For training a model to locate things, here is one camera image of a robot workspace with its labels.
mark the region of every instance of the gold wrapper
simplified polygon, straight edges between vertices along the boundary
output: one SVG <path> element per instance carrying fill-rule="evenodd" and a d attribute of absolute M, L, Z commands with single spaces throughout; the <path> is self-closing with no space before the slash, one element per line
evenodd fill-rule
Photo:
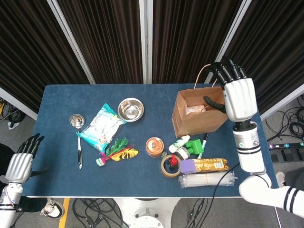
<path fill-rule="evenodd" d="M 222 172 L 229 170 L 227 160 L 223 158 L 193 159 L 196 172 Z"/>

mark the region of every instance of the white bottle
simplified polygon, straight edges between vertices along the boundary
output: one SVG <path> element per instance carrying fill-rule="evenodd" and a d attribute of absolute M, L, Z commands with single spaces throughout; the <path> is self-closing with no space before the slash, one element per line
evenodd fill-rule
<path fill-rule="evenodd" d="M 189 139 L 190 139 L 189 135 L 185 135 L 185 136 L 181 137 L 178 141 L 176 141 L 171 146 L 169 146 L 169 151 L 171 153 L 175 153 L 177 151 L 177 149 L 182 147 L 183 145 L 185 145 L 186 142 L 189 141 Z"/>

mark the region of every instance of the printed label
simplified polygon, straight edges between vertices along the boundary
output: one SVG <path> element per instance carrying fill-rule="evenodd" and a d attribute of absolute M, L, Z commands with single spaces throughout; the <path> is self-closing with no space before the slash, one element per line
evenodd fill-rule
<path fill-rule="evenodd" d="M 224 164 L 221 163 L 221 162 L 218 162 L 218 163 L 214 163 L 214 167 L 217 168 L 217 169 L 221 169 L 224 167 Z"/>

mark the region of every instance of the bag handle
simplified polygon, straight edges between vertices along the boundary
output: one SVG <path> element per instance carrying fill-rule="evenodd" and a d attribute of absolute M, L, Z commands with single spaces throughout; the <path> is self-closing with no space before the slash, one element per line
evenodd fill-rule
<path fill-rule="evenodd" d="M 198 83 L 198 80 L 199 80 L 199 77 L 200 77 L 200 74 L 201 72 L 206 68 L 206 67 L 209 67 L 211 64 L 206 64 L 205 66 L 203 66 L 203 68 L 200 70 L 198 76 L 196 77 L 196 81 L 195 81 L 195 84 L 194 84 L 194 89 L 196 87 L 196 84 Z M 214 86 L 214 84 L 217 82 L 218 79 L 215 79 L 214 83 L 212 84 L 212 87 Z"/>

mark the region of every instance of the green toy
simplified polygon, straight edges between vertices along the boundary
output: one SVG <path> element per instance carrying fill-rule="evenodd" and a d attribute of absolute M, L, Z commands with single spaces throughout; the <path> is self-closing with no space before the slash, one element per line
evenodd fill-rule
<path fill-rule="evenodd" d="M 204 153 L 200 139 L 188 141 L 186 142 L 185 146 L 187 147 L 190 154 Z"/>

